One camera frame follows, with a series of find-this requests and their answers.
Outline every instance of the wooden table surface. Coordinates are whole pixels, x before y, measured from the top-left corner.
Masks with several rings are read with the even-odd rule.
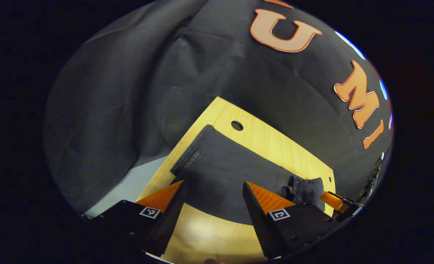
[[[243,130],[235,130],[232,121],[240,122]],[[175,178],[170,169],[206,125],[304,179],[321,177],[324,190],[336,193],[331,168],[265,122],[217,97],[171,151],[138,200],[170,184]],[[331,216],[332,208],[325,208],[325,213]],[[184,204],[160,259],[176,264],[202,264],[209,258],[227,264],[267,260],[252,225],[220,219]]]

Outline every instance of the black fabric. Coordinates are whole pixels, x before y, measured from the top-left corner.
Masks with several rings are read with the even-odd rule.
[[[249,32],[262,8],[319,29],[301,52],[274,50]],[[362,129],[333,90],[356,60],[380,100]],[[391,144],[379,75],[335,31],[297,8],[262,0],[158,0],[100,30],[63,67],[49,96],[44,146],[55,182],[77,211],[89,209],[140,165],[168,154],[216,96],[297,142],[354,197]],[[383,120],[385,129],[364,149]]]
[[[318,200],[324,192],[321,178],[304,180],[283,167],[264,159],[215,130],[205,126],[176,162],[172,183],[184,179],[192,207],[241,224],[251,224],[242,198],[242,184],[248,180],[271,192],[281,194],[293,175],[296,204],[308,202],[324,210]]]

